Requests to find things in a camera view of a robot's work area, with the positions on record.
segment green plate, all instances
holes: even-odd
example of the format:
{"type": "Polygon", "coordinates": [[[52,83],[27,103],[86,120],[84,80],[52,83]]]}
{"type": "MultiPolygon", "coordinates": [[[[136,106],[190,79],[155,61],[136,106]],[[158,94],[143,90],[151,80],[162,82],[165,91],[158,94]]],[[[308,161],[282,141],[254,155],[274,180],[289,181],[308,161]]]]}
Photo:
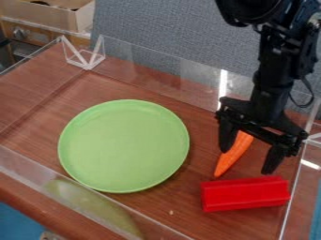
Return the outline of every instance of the green plate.
{"type": "Polygon", "coordinates": [[[189,148],[189,132],[170,110],[147,101],[115,100],[70,121],[58,153],[76,181],[126,193],[163,182],[181,167],[189,148]]]}

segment wooden table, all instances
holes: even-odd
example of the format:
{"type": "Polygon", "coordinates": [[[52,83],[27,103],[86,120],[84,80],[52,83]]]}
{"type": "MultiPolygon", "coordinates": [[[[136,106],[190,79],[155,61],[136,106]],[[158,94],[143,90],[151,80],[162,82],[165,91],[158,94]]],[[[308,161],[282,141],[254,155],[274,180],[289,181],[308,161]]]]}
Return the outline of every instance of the wooden table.
{"type": "MultiPolygon", "coordinates": [[[[177,113],[190,133],[190,153],[163,184],[138,193],[107,195],[190,238],[277,239],[286,206],[202,212],[199,184],[211,180],[221,152],[213,113],[217,92],[197,82],[115,58],[96,72],[84,71],[66,63],[58,44],[0,78],[1,146],[67,175],[56,154],[66,124],[92,105],[126,98],[155,102],[177,113]]],[[[255,140],[221,179],[259,176],[268,149],[255,140]]],[[[274,173],[290,182],[298,159],[288,158],[274,173]]],[[[1,172],[0,200],[70,239],[120,238],[1,172]]],[[[152,235],[155,230],[142,232],[150,239],[161,237],[152,235]]]]}

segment red rectangular block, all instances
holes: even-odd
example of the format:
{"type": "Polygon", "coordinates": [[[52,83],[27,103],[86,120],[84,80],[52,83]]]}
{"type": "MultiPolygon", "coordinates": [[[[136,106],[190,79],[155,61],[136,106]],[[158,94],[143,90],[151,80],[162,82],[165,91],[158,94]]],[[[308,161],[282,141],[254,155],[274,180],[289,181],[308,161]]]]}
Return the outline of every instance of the red rectangular block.
{"type": "Polygon", "coordinates": [[[201,189],[205,212],[282,205],[292,197],[280,176],[210,181],[201,189]]]}

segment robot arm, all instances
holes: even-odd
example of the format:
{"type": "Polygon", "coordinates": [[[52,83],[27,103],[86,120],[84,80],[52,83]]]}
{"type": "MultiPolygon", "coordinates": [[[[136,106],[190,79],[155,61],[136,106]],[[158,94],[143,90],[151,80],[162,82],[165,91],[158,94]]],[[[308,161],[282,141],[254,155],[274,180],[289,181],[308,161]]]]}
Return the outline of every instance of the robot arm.
{"type": "Polygon", "coordinates": [[[272,145],[262,173],[273,173],[284,157],[296,156],[305,130],[285,115],[294,80],[304,81],[317,62],[320,4],[316,0],[215,0],[225,21],[253,25],[261,35],[259,68],[250,100],[222,97],[217,112],[219,147],[229,151],[238,130],[272,145]]]}

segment orange carrot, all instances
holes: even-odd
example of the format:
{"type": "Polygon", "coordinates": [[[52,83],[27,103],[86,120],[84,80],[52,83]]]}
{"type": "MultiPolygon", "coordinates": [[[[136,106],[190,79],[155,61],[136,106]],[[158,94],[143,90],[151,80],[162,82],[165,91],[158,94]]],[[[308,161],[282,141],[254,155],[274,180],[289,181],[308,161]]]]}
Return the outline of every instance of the orange carrot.
{"type": "Polygon", "coordinates": [[[253,136],[243,131],[238,131],[235,142],[227,153],[222,153],[215,166],[214,177],[219,177],[226,170],[231,167],[234,162],[242,157],[243,153],[249,149],[253,136]]]}

